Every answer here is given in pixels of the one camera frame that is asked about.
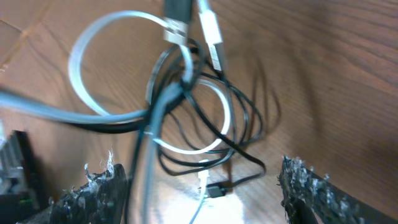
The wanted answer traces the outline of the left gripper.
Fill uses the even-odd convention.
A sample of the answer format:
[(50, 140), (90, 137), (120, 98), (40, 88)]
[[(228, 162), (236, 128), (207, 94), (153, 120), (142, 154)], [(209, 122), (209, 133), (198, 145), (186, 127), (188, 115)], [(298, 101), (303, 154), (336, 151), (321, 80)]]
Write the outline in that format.
[(17, 223), (40, 210), (27, 133), (13, 131), (1, 143), (1, 224)]

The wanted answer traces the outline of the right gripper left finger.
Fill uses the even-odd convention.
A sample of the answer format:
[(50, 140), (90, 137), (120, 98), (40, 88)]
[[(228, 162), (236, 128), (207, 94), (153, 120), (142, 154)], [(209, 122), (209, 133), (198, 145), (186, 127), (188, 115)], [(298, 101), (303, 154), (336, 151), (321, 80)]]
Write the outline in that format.
[(121, 223), (127, 192), (127, 179), (122, 164), (115, 164), (109, 151), (106, 170), (91, 173), (85, 164), (87, 184), (71, 189), (58, 202), (23, 220), (25, 224)]

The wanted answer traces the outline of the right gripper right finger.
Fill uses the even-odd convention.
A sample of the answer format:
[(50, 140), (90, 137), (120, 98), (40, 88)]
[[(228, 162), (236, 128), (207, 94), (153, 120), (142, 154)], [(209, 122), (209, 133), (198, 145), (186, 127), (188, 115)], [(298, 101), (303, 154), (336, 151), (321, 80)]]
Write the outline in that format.
[(283, 157), (278, 181), (288, 223), (397, 223), (396, 219), (335, 187), (328, 174), (316, 175), (298, 157)]

